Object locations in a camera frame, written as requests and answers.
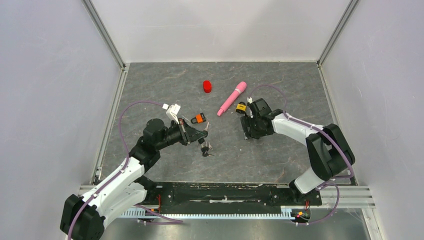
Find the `red plastic cap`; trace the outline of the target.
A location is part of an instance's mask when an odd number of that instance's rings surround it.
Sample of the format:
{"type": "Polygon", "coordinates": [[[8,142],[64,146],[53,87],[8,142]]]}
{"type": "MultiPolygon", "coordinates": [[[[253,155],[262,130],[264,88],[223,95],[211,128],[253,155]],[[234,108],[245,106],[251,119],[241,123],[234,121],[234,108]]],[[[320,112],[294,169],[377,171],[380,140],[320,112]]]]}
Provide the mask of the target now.
{"type": "Polygon", "coordinates": [[[211,93],[212,91],[212,83],[209,80],[204,80],[202,83],[203,91],[207,94],[211,93]]]}

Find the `pink cylindrical wand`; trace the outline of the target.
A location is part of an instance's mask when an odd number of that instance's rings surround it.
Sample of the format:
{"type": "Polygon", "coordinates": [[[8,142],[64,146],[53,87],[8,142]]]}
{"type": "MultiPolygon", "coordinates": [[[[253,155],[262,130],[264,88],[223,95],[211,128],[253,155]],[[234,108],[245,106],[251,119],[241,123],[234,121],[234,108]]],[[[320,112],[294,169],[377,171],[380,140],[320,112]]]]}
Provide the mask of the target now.
{"type": "Polygon", "coordinates": [[[234,91],[230,94],[230,96],[225,100],[225,102],[221,105],[217,112],[217,116],[221,116],[224,112],[228,110],[228,108],[233,104],[233,102],[238,98],[238,96],[245,91],[247,88],[247,83],[245,81],[241,81],[234,89],[234,91]]]}

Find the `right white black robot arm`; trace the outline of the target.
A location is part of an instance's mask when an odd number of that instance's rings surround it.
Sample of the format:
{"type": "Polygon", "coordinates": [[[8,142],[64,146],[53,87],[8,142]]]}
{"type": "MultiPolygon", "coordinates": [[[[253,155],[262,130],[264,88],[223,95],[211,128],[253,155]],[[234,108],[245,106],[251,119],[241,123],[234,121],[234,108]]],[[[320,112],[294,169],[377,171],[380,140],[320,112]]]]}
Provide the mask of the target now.
{"type": "Polygon", "coordinates": [[[271,110],[263,98],[247,99],[249,113],[241,117],[246,139],[260,139],[273,134],[284,135],[303,144],[308,153],[310,167],[290,183],[289,199],[302,204],[309,192],[322,188],[348,170],[346,178],[353,177],[355,156],[340,127],[312,124],[300,120],[282,109],[271,110]]]}

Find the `black-head key set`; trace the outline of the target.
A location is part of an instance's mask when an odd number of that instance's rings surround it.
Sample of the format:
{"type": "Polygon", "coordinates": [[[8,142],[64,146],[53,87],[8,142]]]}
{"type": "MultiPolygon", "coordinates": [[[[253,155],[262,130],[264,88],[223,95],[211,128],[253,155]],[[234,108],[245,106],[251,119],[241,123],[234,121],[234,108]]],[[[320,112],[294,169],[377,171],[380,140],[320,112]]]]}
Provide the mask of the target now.
{"type": "MultiPolygon", "coordinates": [[[[203,131],[208,131],[209,126],[210,126],[210,122],[209,122],[209,121],[207,121],[207,122],[206,122],[206,127],[204,128],[204,130],[203,130],[203,131]]],[[[199,143],[200,145],[202,145],[204,142],[205,142],[205,137],[204,137],[204,136],[198,140],[198,143],[199,143]]]]}

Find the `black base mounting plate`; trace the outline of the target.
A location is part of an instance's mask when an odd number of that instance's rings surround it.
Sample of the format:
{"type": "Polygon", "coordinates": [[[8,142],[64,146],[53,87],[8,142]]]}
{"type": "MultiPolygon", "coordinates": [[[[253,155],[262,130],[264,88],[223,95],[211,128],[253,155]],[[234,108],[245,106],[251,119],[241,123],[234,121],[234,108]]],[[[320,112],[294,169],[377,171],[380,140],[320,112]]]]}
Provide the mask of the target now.
{"type": "Polygon", "coordinates": [[[288,185],[271,183],[157,182],[147,190],[145,205],[171,206],[186,202],[266,203],[281,206],[321,206],[321,194],[295,193],[288,185]]]}

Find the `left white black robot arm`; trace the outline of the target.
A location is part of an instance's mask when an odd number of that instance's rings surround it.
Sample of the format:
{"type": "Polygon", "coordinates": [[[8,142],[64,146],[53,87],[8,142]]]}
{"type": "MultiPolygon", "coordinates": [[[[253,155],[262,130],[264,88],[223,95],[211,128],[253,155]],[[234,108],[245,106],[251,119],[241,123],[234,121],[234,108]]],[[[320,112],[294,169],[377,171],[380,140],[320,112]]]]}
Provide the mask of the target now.
{"type": "Polygon", "coordinates": [[[70,240],[98,240],[105,229],[125,211],[141,202],[153,203],[157,191],[144,174],[160,159],[160,150],[173,144],[200,144],[208,136],[179,118],[169,127],[158,118],[149,120],[143,135],[124,161],[98,185],[81,196],[70,195],[64,203],[59,228],[70,240]]]}

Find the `orange black padlock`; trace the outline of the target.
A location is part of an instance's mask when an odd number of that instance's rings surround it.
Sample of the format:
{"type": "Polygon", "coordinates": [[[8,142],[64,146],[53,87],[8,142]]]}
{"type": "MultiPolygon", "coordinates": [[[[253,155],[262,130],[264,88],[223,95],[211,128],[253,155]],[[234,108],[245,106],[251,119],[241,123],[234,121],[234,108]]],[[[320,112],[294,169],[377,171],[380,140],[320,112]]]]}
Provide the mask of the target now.
{"type": "Polygon", "coordinates": [[[206,117],[205,117],[205,115],[204,115],[204,113],[203,113],[203,112],[201,112],[201,113],[197,114],[195,117],[193,117],[193,118],[190,120],[190,122],[191,122],[192,124],[201,124],[201,123],[204,123],[204,122],[206,122],[206,121],[207,121],[207,119],[206,119],[206,117]]]}

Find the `yellow black padlock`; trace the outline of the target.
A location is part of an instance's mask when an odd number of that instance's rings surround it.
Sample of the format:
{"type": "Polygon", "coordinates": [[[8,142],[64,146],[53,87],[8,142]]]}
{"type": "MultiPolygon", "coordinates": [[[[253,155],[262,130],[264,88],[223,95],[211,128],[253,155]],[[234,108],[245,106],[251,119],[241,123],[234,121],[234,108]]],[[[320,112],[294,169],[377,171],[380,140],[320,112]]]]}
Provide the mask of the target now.
{"type": "Polygon", "coordinates": [[[243,102],[243,101],[240,101],[240,102],[237,104],[237,106],[236,106],[236,108],[235,108],[235,111],[236,111],[238,114],[246,114],[246,111],[247,111],[247,104],[246,104],[245,102],[243,102]]]}

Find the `black-head key bunch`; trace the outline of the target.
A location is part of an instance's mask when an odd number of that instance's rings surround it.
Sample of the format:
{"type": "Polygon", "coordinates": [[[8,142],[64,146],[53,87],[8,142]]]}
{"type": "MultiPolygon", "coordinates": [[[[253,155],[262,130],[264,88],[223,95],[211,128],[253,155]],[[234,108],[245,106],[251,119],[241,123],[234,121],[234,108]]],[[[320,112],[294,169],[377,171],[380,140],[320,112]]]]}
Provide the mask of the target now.
{"type": "Polygon", "coordinates": [[[213,154],[210,154],[209,151],[213,149],[211,143],[209,141],[205,141],[200,144],[200,150],[203,157],[212,156],[213,154]]]}

